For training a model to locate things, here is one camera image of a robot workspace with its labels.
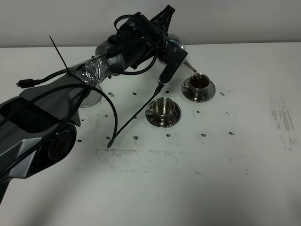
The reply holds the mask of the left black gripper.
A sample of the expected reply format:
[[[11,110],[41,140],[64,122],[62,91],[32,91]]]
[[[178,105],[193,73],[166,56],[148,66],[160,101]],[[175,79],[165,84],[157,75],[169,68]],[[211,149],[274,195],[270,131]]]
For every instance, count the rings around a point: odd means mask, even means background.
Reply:
[[[164,47],[165,38],[175,9],[167,5],[151,20],[142,14],[123,15],[114,21],[117,31],[109,37],[109,59],[112,71],[124,71],[152,58],[145,71],[154,65],[159,49]]]

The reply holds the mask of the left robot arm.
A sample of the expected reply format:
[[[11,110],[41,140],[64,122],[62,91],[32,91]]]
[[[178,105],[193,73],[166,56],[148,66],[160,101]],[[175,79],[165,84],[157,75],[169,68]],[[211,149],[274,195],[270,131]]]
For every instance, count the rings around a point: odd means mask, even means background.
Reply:
[[[166,6],[152,19],[123,15],[116,32],[98,45],[95,56],[44,79],[18,82],[23,89],[0,105],[0,186],[28,178],[61,161],[72,150],[80,126],[79,107],[91,93],[106,98],[99,84],[113,75],[139,75],[150,60],[165,62],[155,94],[168,83],[185,57],[168,40],[174,8]]]

